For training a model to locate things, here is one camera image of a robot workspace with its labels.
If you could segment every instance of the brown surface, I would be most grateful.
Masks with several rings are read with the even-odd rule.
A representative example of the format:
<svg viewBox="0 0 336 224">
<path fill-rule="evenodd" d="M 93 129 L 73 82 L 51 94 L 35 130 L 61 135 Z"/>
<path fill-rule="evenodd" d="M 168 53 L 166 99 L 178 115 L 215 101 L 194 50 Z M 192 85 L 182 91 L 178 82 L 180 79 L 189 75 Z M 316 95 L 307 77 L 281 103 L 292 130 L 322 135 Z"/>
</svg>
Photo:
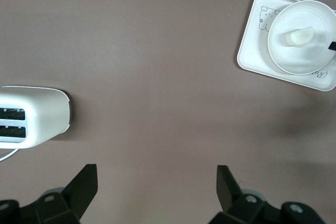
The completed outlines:
<svg viewBox="0 0 336 224">
<path fill-rule="evenodd" d="M 0 163 L 1 199 L 23 206 L 96 163 L 82 223 L 208 223 L 226 164 L 333 223 L 335 91 L 238 67 L 252 1 L 0 0 L 0 84 L 61 88 L 75 107 L 68 132 Z"/>
</svg>

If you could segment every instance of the bear drawing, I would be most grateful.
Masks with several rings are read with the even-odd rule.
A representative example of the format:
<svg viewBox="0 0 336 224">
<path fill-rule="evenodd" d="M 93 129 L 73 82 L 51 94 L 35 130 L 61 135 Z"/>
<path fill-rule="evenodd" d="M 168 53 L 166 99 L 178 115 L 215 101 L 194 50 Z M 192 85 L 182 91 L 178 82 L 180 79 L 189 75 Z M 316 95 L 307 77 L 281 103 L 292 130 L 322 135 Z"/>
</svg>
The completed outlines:
<svg viewBox="0 0 336 224">
<path fill-rule="evenodd" d="M 268 8 L 266 6 L 261 7 L 260 15 L 259 15 L 259 28 L 260 30 L 269 31 L 271 24 L 275 17 L 280 13 L 279 10 L 274 10 L 272 8 Z"/>
</svg>

